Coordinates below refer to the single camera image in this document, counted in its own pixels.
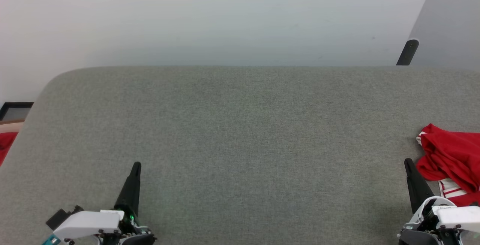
black frame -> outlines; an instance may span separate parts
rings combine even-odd
[[[31,108],[33,102],[4,103],[0,109],[0,121],[3,120],[10,108]]]

teal connector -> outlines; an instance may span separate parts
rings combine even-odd
[[[62,242],[60,238],[57,238],[55,235],[51,235],[42,245],[58,245]]]

white wall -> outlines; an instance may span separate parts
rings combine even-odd
[[[2,107],[2,105],[7,101],[7,96],[4,96],[2,94],[2,91],[0,90],[0,108]]]
[[[426,0],[410,37],[411,66],[480,70],[480,0]]]
[[[89,66],[393,66],[424,1],[0,0],[0,90],[35,100]]]

gray fabric surface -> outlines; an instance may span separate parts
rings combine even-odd
[[[0,238],[109,209],[142,162],[159,244],[397,244],[404,158],[480,131],[480,74],[410,67],[105,67],[55,78],[0,167]]]

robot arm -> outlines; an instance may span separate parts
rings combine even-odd
[[[152,245],[156,238],[146,226],[139,226],[141,164],[134,163],[112,210],[72,212],[60,209],[48,221],[53,230],[43,245],[74,245],[74,239],[91,236],[99,245]]]
[[[411,159],[405,160],[410,204],[414,212],[397,235],[399,245],[463,245],[465,231],[480,233],[480,207],[456,207],[436,197]]]

